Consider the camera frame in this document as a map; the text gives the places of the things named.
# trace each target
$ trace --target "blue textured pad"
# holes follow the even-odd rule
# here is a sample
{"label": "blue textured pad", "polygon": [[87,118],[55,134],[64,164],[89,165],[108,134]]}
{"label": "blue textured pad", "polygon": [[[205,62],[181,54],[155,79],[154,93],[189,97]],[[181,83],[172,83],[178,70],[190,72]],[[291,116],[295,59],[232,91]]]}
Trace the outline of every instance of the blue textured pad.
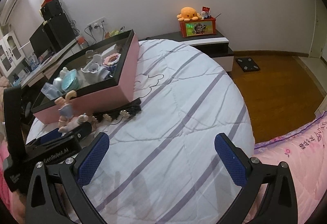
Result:
{"label": "blue textured pad", "polygon": [[92,148],[89,155],[84,159],[78,168],[77,183],[80,187],[88,185],[94,173],[98,169],[104,155],[109,149],[109,136],[105,133],[101,136],[97,144]]}
{"label": "blue textured pad", "polygon": [[54,129],[53,131],[47,133],[46,135],[43,135],[40,139],[40,143],[41,144],[44,144],[46,142],[49,142],[53,139],[57,139],[59,138],[60,136],[62,136],[62,133],[58,132],[59,128],[57,129]]}
{"label": "blue textured pad", "polygon": [[244,187],[247,182],[246,168],[221,135],[216,135],[215,150],[234,183]]}

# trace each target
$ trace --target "black hair clip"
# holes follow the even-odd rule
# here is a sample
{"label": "black hair clip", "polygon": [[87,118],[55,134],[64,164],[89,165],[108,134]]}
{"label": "black hair clip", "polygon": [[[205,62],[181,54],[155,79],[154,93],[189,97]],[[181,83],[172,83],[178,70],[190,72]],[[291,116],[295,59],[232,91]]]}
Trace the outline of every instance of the black hair clip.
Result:
{"label": "black hair clip", "polygon": [[132,102],[122,107],[109,111],[94,113],[93,118],[99,123],[103,119],[112,122],[113,120],[117,119],[120,115],[125,118],[132,118],[141,111],[140,104],[141,104],[141,99],[137,98],[136,100],[133,100]]}

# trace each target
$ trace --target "brown floor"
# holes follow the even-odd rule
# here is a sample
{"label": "brown floor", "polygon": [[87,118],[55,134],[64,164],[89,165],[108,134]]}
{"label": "brown floor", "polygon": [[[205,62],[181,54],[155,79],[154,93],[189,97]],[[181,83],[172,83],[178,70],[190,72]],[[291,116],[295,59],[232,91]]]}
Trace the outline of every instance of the brown floor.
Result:
{"label": "brown floor", "polygon": [[312,121],[323,96],[292,56],[252,56],[258,72],[244,73],[235,62],[231,77],[249,111],[256,143]]}

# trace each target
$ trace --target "pink box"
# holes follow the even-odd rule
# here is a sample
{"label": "pink box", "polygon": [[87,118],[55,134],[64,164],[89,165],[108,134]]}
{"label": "pink box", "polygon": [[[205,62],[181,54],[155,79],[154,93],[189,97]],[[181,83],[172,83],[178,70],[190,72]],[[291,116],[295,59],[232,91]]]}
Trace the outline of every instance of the pink box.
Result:
{"label": "pink box", "polygon": [[[78,64],[76,62],[78,60],[85,59],[87,50],[103,50],[108,45],[120,44],[121,42],[124,42],[123,48],[113,77],[76,90],[77,97],[71,100],[75,116],[83,113],[92,115],[95,112],[115,109],[133,101],[137,59],[140,50],[137,36],[133,30],[103,40],[74,54],[66,59],[49,79],[48,82],[52,83],[63,67],[72,69],[69,66],[74,63]],[[54,104],[54,100],[49,100],[40,93],[33,105],[32,113],[42,123],[49,124],[58,121],[58,109],[59,106]]]}

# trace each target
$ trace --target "wall socket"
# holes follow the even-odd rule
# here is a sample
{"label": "wall socket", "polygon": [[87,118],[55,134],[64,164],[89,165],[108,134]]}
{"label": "wall socket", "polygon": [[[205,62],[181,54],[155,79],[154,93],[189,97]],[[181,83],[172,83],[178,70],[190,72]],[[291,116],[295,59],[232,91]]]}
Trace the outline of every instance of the wall socket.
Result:
{"label": "wall socket", "polygon": [[98,20],[96,20],[96,21],[94,21],[94,22],[88,24],[87,27],[91,26],[92,29],[95,29],[95,28],[94,28],[95,26],[101,26],[102,24],[103,24],[103,25],[106,24],[106,18],[105,18],[105,17],[102,17],[102,18],[100,18],[100,19],[98,19]]}

